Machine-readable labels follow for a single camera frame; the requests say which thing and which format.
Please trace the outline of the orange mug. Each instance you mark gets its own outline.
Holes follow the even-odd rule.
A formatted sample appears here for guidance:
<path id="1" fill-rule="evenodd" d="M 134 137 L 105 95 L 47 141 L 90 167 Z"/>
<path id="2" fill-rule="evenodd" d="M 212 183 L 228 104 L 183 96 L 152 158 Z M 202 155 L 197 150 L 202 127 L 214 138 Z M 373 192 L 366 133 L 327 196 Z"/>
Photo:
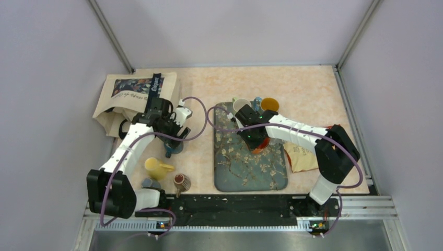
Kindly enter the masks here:
<path id="1" fill-rule="evenodd" d="M 261 145 L 259 145 L 258 147 L 250 150 L 251 153 L 253 153 L 253 154 L 261 153 L 265 148 L 267 148 L 267 146 L 269 145 L 269 141 L 270 141 L 270 138 L 266 138 Z"/>

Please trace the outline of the dark blue mug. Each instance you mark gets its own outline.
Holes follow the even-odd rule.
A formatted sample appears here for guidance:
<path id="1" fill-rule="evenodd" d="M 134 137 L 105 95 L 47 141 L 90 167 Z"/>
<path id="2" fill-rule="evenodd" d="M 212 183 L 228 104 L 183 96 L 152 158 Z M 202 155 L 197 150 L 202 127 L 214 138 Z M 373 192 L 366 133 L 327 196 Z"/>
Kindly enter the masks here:
<path id="1" fill-rule="evenodd" d="M 184 144 L 181 141 L 167 140 L 164 142 L 164 148 L 166 150 L 165 157 L 171 158 L 174 154 L 179 154 L 183 151 Z"/>

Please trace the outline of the light blue mug yellow inside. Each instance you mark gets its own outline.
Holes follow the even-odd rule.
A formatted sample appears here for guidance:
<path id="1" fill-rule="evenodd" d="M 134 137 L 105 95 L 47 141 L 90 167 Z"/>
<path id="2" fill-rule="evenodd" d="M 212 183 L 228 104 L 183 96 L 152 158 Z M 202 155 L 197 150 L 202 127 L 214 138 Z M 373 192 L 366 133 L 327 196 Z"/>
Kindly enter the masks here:
<path id="1" fill-rule="evenodd" d="M 252 102 L 252 108 L 259 113 L 263 113 L 266 110 L 276 111 L 279 110 L 279 103 L 274 98 L 261 98 L 256 97 Z"/>

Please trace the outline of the light green mug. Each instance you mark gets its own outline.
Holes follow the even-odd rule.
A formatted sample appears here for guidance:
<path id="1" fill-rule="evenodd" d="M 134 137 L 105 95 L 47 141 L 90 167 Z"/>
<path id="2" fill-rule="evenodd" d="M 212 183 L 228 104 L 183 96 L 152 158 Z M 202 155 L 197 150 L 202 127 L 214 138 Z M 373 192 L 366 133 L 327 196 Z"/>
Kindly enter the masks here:
<path id="1" fill-rule="evenodd" d="M 251 102 L 244 98 L 233 97 L 232 98 L 232 109 L 235 115 L 243 106 L 252 107 Z"/>

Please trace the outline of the pale grey mug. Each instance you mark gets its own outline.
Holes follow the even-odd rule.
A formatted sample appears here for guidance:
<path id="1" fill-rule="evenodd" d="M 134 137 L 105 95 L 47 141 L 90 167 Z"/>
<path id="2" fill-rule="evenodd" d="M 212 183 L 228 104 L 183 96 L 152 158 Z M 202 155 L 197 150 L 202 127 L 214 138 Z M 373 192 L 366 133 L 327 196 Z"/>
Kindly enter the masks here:
<path id="1" fill-rule="evenodd" d="M 284 141 L 280 139 L 270 138 L 269 145 L 276 145 L 276 144 L 284 144 Z"/>

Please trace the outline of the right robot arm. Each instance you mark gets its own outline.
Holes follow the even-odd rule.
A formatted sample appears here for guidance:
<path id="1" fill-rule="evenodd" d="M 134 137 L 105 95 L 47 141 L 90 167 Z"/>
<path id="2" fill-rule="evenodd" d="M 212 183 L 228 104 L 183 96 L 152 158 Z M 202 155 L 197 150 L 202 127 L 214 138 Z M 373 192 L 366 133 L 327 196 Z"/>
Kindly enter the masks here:
<path id="1" fill-rule="evenodd" d="M 301 146 L 315 155 L 320 175 L 306 201 L 312 215 L 321 215 L 327 209 L 329 198 L 358 165 L 360 153 L 340 125 L 314 127 L 276 111 L 259 113 L 249 105 L 242 106 L 234 116 L 239 124 L 238 135 L 250 150 L 257 149 L 266 139 L 276 139 Z"/>

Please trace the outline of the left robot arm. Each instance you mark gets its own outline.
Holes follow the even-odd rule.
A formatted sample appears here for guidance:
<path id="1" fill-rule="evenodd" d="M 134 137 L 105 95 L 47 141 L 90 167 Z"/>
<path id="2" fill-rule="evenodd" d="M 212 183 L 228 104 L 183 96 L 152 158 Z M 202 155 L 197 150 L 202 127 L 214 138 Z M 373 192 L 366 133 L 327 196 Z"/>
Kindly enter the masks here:
<path id="1" fill-rule="evenodd" d="M 163 98 L 154 98 L 144 112 L 138 113 L 109 160 L 87 174 L 90 211 L 123 219 L 141 209 L 155 216 L 165 214 L 168 203 L 164 192 L 156 188 L 134 190 L 129 178 L 155 138 L 176 149 L 190 133 L 184 123 L 191 116 L 192 110 L 182 100 L 173 108 L 172 102 Z"/>

